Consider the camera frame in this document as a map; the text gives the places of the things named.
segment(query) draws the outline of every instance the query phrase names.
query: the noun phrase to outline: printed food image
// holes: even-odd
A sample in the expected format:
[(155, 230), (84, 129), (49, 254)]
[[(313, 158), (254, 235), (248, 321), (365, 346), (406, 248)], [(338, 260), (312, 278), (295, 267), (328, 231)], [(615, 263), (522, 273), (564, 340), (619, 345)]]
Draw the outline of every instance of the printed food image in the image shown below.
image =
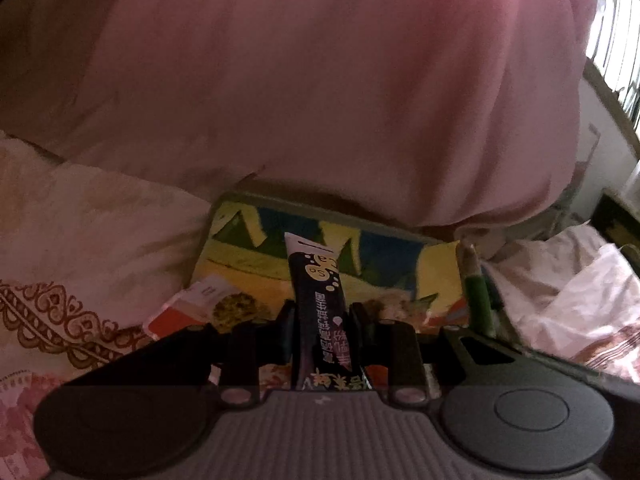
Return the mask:
[(411, 301), (405, 294), (389, 291), (375, 300), (363, 301), (362, 305), (371, 319), (395, 319), (412, 325), (418, 333), (438, 333), (443, 325), (468, 324), (466, 300), (460, 298), (444, 309), (432, 308), (438, 294), (431, 294), (418, 301)]
[(220, 333), (231, 332), (234, 325), (257, 317), (269, 319), (269, 309), (244, 292), (219, 301), (211, 313), (211, 323)]

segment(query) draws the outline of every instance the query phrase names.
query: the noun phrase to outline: ribbed gray surface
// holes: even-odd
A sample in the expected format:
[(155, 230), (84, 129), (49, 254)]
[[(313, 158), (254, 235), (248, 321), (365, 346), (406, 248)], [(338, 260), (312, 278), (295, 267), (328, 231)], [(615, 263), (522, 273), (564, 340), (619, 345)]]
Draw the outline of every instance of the ribbed gray surface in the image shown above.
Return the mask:
[[(54, 473), (51, 480), (75, 480)], [(180, 465), (145, 480), (505, 480), (457, 455), (427, 416), (395, 410), (375, 392), (273, 392), (227, 413)], [(595, 470), (567, 480), (602, 480)]]

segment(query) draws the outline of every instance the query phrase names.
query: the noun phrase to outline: brown paisley pattern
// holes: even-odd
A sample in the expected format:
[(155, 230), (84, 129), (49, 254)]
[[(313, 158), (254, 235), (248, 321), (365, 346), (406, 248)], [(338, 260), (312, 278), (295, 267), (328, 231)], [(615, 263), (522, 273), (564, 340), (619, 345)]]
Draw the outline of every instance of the brown paisley pattern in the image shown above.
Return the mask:
[(121, 329), (114, 321), (100, 320), (57, 283), (23, 286), (0, 280), (0, 317), (23, 347), (65, 353), (81, 370), (97, 368), (151, 341), (139, 326)]

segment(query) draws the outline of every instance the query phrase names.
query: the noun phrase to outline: pink bedsheet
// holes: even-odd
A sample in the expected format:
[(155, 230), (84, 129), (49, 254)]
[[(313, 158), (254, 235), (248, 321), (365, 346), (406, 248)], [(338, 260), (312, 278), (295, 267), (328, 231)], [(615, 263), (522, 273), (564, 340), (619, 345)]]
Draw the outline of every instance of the pink bedsheet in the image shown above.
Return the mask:
[(248, 176), (412, 226), (568, 183), (595, 0), (6, 0), (0, 128), (207, 200)]

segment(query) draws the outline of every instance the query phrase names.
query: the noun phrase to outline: crumpled fabric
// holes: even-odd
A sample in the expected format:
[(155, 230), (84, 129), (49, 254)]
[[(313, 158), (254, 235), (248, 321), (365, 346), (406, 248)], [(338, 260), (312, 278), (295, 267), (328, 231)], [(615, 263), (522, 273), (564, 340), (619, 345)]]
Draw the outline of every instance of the crumpled fabric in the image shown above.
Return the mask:
[(640, 280), (593, 228), (513, 242), (486, 267), (524, 344), (640, 382)]

